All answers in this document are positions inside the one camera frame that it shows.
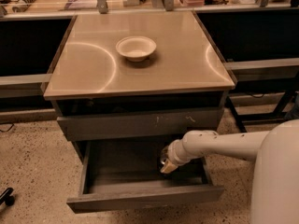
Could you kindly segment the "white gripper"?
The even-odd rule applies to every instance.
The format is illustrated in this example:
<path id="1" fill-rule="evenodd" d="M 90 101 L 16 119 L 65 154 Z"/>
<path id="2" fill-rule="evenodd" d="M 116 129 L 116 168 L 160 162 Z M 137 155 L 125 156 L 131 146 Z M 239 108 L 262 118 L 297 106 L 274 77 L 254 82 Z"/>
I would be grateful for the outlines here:
<path id="1" fill-rule="evenodd" d="M 168 146 L 168 160 L 164 162 L 160 172 L 162 174 L 170 174 L 174 172 L 178 166 L 185 165 L 194 159 L 194 156 L 186 151 L 181 140 L 175 140 Z"/>

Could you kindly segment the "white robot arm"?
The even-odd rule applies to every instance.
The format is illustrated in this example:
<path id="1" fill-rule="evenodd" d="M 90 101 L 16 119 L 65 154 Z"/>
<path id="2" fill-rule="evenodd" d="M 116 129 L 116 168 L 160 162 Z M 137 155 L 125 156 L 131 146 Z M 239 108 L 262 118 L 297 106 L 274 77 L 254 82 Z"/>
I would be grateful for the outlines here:
<path id="1" fill-rule="evenodd" d="M 298 119 L 253 133 L 189 131 L 166 147 L 161 172 L 209 154 L 255 162 L 250 224 L 299 224 Z"/>

